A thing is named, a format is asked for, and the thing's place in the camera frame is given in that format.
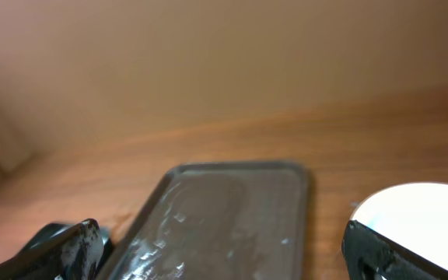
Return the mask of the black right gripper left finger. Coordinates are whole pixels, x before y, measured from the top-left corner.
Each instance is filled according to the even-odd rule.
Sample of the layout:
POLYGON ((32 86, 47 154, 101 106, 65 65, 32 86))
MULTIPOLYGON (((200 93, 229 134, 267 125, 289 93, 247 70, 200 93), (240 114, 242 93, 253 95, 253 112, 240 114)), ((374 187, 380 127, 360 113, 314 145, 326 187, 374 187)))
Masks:
POLYGON ((0 280, 92 280, 103 255, 100 227, 86 219, 0 264, 0 280))

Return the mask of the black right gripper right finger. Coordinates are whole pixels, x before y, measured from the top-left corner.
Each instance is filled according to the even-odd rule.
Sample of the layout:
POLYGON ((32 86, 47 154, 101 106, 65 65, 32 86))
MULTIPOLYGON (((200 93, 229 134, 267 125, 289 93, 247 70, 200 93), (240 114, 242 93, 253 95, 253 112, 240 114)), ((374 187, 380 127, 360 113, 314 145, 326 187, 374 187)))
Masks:
POLYGON ((448 222, 351 220, 341 252, 350 279, 448 280, 448 222))

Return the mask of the white plate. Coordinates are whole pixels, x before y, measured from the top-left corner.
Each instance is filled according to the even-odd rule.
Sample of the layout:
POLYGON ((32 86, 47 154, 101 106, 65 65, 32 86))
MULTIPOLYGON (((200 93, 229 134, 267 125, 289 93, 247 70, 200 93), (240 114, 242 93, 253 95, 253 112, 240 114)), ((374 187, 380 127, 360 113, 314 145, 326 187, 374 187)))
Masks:
POLYGON ((352 221, 448 271, 448 184, 399 184, 367 197, 352 221))

